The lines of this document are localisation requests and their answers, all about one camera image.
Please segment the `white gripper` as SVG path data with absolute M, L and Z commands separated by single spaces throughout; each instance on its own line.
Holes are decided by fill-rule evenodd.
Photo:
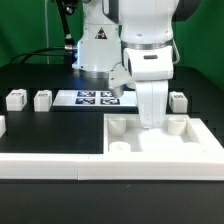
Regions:
M 171 46 L 153 50 L 125 48 L 123 63 L 109 72 L 108 88 L 114 97 L 121 97 L 123 85 L 136 82 L 136 98 L 141 126 L 143 128 L 151 128 L 153 125 L 157 127 L 162 124 L 166 114 L 167 80 L 172 77 Z

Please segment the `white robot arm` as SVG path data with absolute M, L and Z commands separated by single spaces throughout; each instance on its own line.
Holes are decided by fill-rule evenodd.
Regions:
M 179 55 L 172 23 L 188 19 L 202 0 L 81 0 L 83 36 L 75 69 L 106 76 L 114 97 L 136 91 L 140 123 L 159 126 L 166 114 L 168 80 Z

